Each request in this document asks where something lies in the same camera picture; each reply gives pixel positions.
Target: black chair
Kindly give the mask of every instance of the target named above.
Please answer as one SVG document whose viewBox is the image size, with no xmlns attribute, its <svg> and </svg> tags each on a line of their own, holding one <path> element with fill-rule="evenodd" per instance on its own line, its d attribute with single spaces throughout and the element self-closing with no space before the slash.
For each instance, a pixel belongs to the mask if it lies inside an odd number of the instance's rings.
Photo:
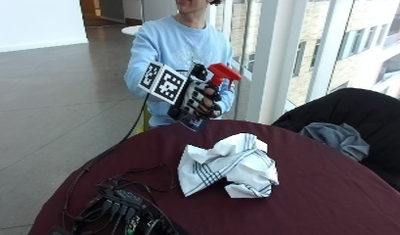
<svg viewBox="0 0 400 235">
<path fill-rule="evenodd" d="M 352 126 L 370 144 L 360 162 L 400 192 L 400 101 L 378 92 L 345 88 L 286 112 L 273 125 L 301 132 L 313 122 Z"/>
</svg>

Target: crumpled napkin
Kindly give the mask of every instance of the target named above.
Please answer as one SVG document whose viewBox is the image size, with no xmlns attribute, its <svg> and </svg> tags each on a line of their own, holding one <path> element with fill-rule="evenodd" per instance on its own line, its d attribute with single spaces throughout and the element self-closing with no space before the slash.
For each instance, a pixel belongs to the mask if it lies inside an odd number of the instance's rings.
<svg viewBox="0 0 400 235">
<path fill-rule="evenodd" d="M 233 183 L 226 186 L 232 198 L 269 197 L 279 181 L 266 152 L 268 144 L 249 133 L 221 140 L 210 150 L 187 145 L 177 168 L 185 197 L 224 177 Z"/>
</svg>

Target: red handle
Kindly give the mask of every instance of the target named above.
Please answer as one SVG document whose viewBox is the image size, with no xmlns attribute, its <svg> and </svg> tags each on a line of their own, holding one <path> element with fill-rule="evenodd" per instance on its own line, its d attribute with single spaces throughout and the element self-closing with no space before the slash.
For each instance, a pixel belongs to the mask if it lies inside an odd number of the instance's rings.
<svg viewBox="0 0 400 235">
<path fill-rule="evenodd" d="M 209 71 L 214 74 L 210 83 L 220 87 L 222 85 L 224 79 L 229 80 L 229 89 L 232 88 L 232 83 L 234 80 L 241 80 L 241 75 L 224 63 L 217 63 L 209 66 Z"/>
</svg>

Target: hand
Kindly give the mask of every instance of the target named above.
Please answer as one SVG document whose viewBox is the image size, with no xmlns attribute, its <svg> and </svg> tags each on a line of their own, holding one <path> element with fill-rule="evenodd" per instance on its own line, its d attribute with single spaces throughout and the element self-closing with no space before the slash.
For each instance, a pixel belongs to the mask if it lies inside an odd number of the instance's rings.
<svg viewBox="0 0 400 235">
<path fill-rule="evenodd" d="M 216 103 L 220 100 L 217 88 L 193 81 L 187 88 L 181 108 L 198 118 L 216 118 L 222 114 L 222 108 Z"/>
<path fill-rule="evenodd" d="M 202 98 L 202 103 L 198 105 L 197 113 L 200 116 L 210 116 L 210 118 L 216 118 L 222 114 L 222 108 L 209 97 L 213 97 L 217 91 L 213 88 L 208 87 L 204 89 L 204 93 L 205 96 Z"/>
</svg>

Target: person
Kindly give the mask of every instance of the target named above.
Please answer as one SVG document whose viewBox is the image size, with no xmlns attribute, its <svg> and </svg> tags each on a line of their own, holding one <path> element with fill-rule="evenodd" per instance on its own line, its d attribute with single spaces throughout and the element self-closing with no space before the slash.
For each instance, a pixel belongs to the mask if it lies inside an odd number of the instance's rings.
<svg viewBox="0 0 400 235">
<path fill-rule="evenodd" d="M 124 75 L 125 83 L 139 97 L 148 93 L 139 87 L 152 61 L 160 62 L 176 71 L 189 71 L 193 62 L 208 68 L 213 64 L 232 65 L 233 47 L 224 34 L 206 22 L 206 9 L 210 4 L 218 5 L 222 0 L 176 0 L 177 14 L 156 21 L 145 22 L 136 33 L 131 49 L 131 61 Z M 214 91 L 205 88 L 205 93 L 213 95 Z M 198 113 L 210 111 L 212 118 L 221 118 L 234 102 L 234 86 L 229 88 L 225 79 L 221 90 L 221 101 L 214 102 L 208 97 L 202 99 Z M 152 114 L 149 125 L 152 127 L 176 122 L 167 114 L 171 104 L 155 97 L 148 99 L 148 110 Z"/>
</svg>

